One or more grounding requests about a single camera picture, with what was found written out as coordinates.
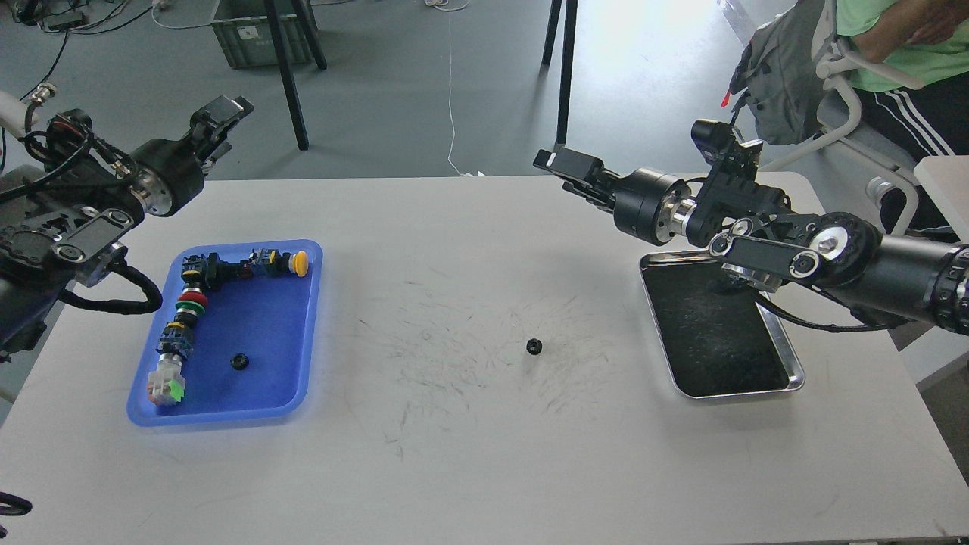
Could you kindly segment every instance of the table surface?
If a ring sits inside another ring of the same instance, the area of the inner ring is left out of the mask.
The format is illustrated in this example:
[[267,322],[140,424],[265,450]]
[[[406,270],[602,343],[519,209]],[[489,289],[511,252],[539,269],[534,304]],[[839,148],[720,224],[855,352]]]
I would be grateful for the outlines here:
[[[798,175],[760,182],[820,210]],[[148,218],[123,241],[156,279],[195,245],[323,247],[309,393],[280,419],[138,428],[125,401],[150,316],[66,308],[0,429],[0,489],[35,505],[3,521],[11,543],[969,534],[969,488],[885,333],[789,326],[800,391],[688,400],[639,277],[655,248],[560,185],[212,181]],[[106,280],[86,295],[134,292]],[[845,316],[796,287],[775,300]]]
[[919,184],[949,220],[961,240],[969,240],[969,155],[925,157],[915,167]]
[[[960,240],[969,240],[969,156],[925,157],[915,167],[919,184],[953,226]],[[925,390],[965,366],[969,337],[932,328],[904,350],[902,361],[919,388]]]

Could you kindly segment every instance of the robotic arm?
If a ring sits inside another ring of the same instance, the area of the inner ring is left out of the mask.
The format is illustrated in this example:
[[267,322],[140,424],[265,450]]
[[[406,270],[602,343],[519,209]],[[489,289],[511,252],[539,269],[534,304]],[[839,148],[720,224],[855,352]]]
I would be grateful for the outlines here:
[[[115,313],[157,310],[157,286],[125,263],[118,240],[146,213],[171,216],[195,198],[231,149],[229,131],[253,111],[242,97],[219,97],[192,114],[181,139],[150,140],[127,154],[95,135],[80,110],[31,131],[45,99],[26,109],[20,139],[45,170],[23,166],[0,177],[0,362],[34,348],[58,299]],[[145,302],[91,302],[66,289],[71,280],[94,286],[108,273],[137,284]]]
[[862,322],[932,323],[969,335],[969,245],[885,236],[845,212],[798,214],[780,189],[754,182],[763,143],[740,144],[730,125],[697,121],[694,143],[711,165],[696,196],[688,182],[639,169],[620,177],[568,148],[540,150],[535,166],[612,214],[620,231],[654,245],[680,235],[708,247],[727,275],[760,291],[794,282],[847,306]]

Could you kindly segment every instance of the black table leg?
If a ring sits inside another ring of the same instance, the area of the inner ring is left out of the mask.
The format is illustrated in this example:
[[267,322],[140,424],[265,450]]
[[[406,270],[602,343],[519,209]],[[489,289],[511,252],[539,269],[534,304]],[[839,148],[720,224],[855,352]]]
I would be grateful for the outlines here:
[[572,59],[576,49],[576,18],[578,0],[565,2],[565,35],[562,44],[562,81],[558,88],[558,128],[555,131],[555,145],[565,144],[569,130],[569,99],[572,95]]
[[546,48],[542,53],[542,64],[551,63],[551,51],[555,47],[555,31],[558,29],[558,14],[562,12],[562,0],[551,0],[551,11],[548,13],[548,30],[546,30]]
[[266,19],[269,23],[269,34],[272,36],[272,46],[276,49],[276,61],[279,63],[279,76],[283,79],[283,90],[286,92],[286,102],[290,107],[290,118],[293,120],[293,130],[297,134],[297,146],[305,151],[309,149],[309,138],[306,136],[306,125],[303,123],[302,109],[299,107],[296,81],[290,70],[290,61],[286,58],[283,48],[283,29],[279,24],[279,12],[276,11],[275,0],[263,0],[266,6]]
[[320,48],[320,38],[316,35],[316,24],[310,24],[310,19],[302,0],[290,0],[290,2],[293,4],[293,13],[297,15],[297,21],[299,21],[299,27],[302,28],[303,36],[306,37],[306,43],[309,44],[309,50],[313,53],[313,58],[316,59],[316,66],[320,70],[326,70],[327,58],[323,56],[323,50]]

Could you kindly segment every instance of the gray crate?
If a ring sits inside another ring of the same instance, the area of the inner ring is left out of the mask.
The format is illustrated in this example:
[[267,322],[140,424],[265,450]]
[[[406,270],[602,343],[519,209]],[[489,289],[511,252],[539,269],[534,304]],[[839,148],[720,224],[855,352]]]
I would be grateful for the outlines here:
[[[301,0],[314,29],[316,20],[308,0]],[[291,63],[309,62],[313,54],[299,28],[296,12],[289,0],[277,0],[279,23],[283,28],[283,48]],[[263,0],[219,0],[212,11],[212,30],[226,54],[229,66],[248,68],[276,64],[269,23]]]

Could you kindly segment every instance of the person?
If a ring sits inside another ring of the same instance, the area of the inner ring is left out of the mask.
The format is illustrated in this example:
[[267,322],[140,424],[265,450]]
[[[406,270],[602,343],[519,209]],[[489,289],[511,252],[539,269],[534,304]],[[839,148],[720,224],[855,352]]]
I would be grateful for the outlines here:
[[[916,160],[969,155],[969,0],[842,0],[836,30],[869,61],[885,63],[925,83],[913,90],[860,69],[852,86],[861,118]],[[951,239],[945,218],[920,187],[911,229]],[[882,199],[890,230],[905,204],[900,189]]]

